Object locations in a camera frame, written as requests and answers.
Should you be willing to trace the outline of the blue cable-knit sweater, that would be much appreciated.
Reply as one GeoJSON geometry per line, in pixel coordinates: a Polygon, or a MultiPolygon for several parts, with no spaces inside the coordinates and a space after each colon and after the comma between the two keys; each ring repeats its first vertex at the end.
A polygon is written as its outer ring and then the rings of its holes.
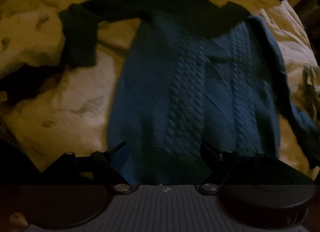
{"type": "Polygon", "coordinates": [[[87,0],[60,12],[70,69],[95,64],[98,24],[140,19],[107,140],[129,144],[133,184],[196,183],[220,164],[278,159],[279,116],[309,164],[319,132],[290,99],[280,48],[260,17],[208,0],[87,0]]]}

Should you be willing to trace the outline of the cream floral bed quilt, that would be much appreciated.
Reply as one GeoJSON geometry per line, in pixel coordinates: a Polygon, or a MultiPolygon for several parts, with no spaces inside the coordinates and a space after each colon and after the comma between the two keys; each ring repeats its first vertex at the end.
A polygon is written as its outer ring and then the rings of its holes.
{"type": "MultiPolygon", "coordinates": [[[[106,147],[114,85],[139,25],[136,19],[101,25],[97,65],[55,74],[63,46],[58,13],[82,1],[1,0],[1,80],[20,96],[1,115],[40,170],[65,151],[87,156],[106,147]]],[[[263,18],[283,54],[292,99],[306,109],[303,68],[316,65],[316,59],[291,5],[286,0],[210,1],[231,1],[263,18]]]]}

